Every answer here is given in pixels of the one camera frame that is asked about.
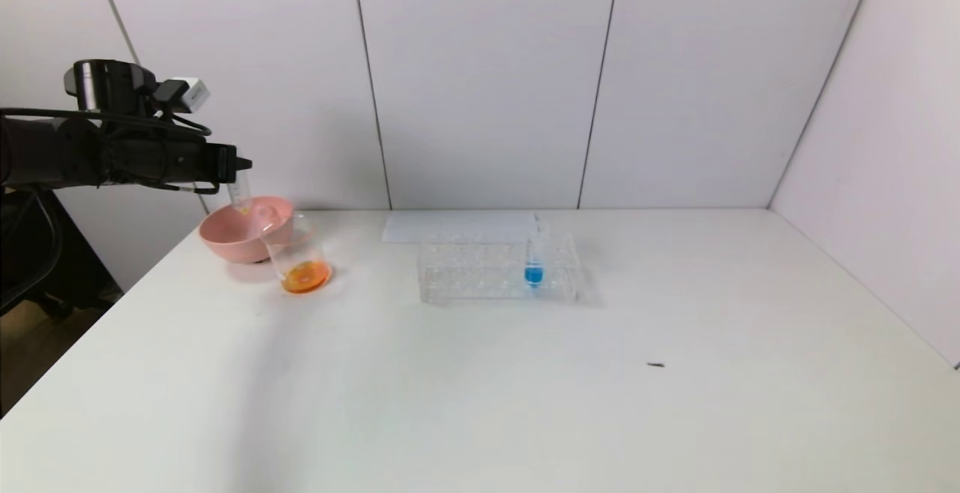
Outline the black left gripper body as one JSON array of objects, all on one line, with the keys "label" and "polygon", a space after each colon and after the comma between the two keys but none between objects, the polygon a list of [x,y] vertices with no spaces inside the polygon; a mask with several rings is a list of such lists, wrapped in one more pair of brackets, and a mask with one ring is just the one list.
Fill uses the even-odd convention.
[{"label": "black left gripper body", "polygon": [[236,147],[195,140],[164,142],[164,183],[233,183],[236,180]]}]

